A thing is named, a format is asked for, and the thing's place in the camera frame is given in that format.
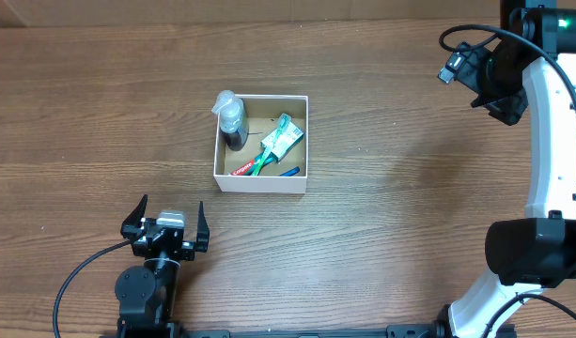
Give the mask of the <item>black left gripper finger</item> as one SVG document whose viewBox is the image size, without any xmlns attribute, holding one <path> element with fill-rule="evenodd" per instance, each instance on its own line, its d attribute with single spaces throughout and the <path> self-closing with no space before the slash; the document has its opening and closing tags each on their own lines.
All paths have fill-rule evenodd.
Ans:
<svg viewBox="0 0 576 338">
<path fill-rule="evenodd" d="M 204 214 L 203 202 L 199 203 L 197 217 L 195 251 L 199 253 L 206 253 L 210 243 L 210 229 Z"/>
<path fill-rule="evenodd" d="M 141 238 L 144 236 L 142 219 L 145 216 L 148 196 L 144 194 L 135 209 L 122 222 L 120 234 L 124 238 Z"/>
</svg>

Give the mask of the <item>Colgate toothpaste tube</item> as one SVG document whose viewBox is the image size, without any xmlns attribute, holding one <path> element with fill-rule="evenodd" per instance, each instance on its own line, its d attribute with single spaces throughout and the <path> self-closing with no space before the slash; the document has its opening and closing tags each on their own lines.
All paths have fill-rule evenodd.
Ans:
<svg viewBox="0 0 576 338">
<path fill-rule="evenodd" d="M 258 166 L 260 160 L 262 159 L 263 154 L 260 153 L 255 156 L 252 160 L 244 164 L 243 166 L 239 167 L 238 169 L 230 172 L 231 176 L 251 176 L 252 173 L 255 171 L 256 167 Z M 262 167 L 272 163 L 275 161 L 275 157 L 270 155 L 263 163 Z"/>
</svg>

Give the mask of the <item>blue disposable razor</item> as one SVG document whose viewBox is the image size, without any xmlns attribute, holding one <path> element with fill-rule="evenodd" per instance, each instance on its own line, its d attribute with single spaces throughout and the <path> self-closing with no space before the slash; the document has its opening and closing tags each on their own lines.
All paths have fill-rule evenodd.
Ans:
<svg viewBox="0 0 576 338">
<path fill-rule="evenodd" d="M 288 171 L 284 172 L 281 174 L 281 177 L 293 177 L 296 174 L 298 174 L 301 171 L 299 166 L 296 166 L 292 169 L 289 169 Z"/>
</svg>

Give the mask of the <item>green white soap box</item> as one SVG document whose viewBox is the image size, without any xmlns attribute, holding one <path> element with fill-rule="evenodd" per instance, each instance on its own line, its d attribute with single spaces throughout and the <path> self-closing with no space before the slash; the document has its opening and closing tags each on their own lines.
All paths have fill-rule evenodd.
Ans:
<svg viewBox="0 0 576 338">
<path fill-rule="evenodd" d="M 268 146 L 273 146 L 270 155 L 276 161 L 281 161 L 286 157 L 292 148 L 294 148 L 303 140 L 304 132 L 292 121 L 290 121 L 277 141 L 273 143 L 272 141 L 274 140 L 277 131 L 278 129 L 275 128 L 270 134 L 262 139 L 260 144 L 263 149 L 266 149 Z"/>
</svg>

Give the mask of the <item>green white toothbrush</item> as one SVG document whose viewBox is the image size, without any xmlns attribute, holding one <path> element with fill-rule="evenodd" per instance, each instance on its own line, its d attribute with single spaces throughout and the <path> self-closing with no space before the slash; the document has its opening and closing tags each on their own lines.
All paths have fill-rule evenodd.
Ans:
<svg viewBox="0 0 576 338">
<path fill-rule="evenodd" d="M 262 167 L 264 166 L 265 161 L 269 158 L 269 156 L 272 153 L 272 150 L 275 148 L 276 143 L 278 142 L 280 136 L 282 135 L 282 133 L 285 131 L 285 129 L 288 127 L 289 123 L 291 122 L 291 116 L 287 115 L 285 113 L 281 114 L 279 119 L 278 119 L 278 123 L 277 123 L 277 128 L 276 128 L 276 134 L 275 136 L 272 138 L 272 142 L 265 147 L 265 150 L 261 156 L 260 162 L 258 163 L 258 165 L 255 167 L 252 176 L 255 177 L 259 174 L 260 170 L 262 169 Z"/>
</svg>

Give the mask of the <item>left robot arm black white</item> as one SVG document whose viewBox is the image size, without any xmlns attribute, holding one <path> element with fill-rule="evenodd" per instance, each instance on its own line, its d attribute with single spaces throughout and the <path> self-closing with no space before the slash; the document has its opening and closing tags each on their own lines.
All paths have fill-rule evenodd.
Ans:
<svg viewBox="0 0 576 338">
<path fill-rule="evenodd" d="M 119 301 L 117 337 L 186 337 L 187 330 L 172 318 L 179 269 L 209 248 L 210 229 L 199 206 L 194 240 L 186 240 L 186 214 L 162 211 L 156 218 L 145 216 L 148 198 L 143 196 L 120 227 L 132 253 L 142 257 L 141 266 L 120 273 L 115 285 Z"/>
</svg>

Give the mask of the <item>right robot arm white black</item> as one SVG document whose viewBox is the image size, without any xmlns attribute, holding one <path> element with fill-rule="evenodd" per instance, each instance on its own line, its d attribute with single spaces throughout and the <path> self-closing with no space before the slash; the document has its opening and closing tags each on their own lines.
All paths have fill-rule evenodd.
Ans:
<svg viewBox="0 0 576 338">
<path fill-rule="evenodd" d="M 531 184 L 524 215 L 493 223 L 487 267 L 430 324 L 391 325 L 392 337 L 512 337 L 509 318 L 529 300 L 576 279 L 576 9 L 504 1 L 500 23 L 477 44 L 452 47 L 446 84 L 508 126 L 531 118 Z"/>
</svg>

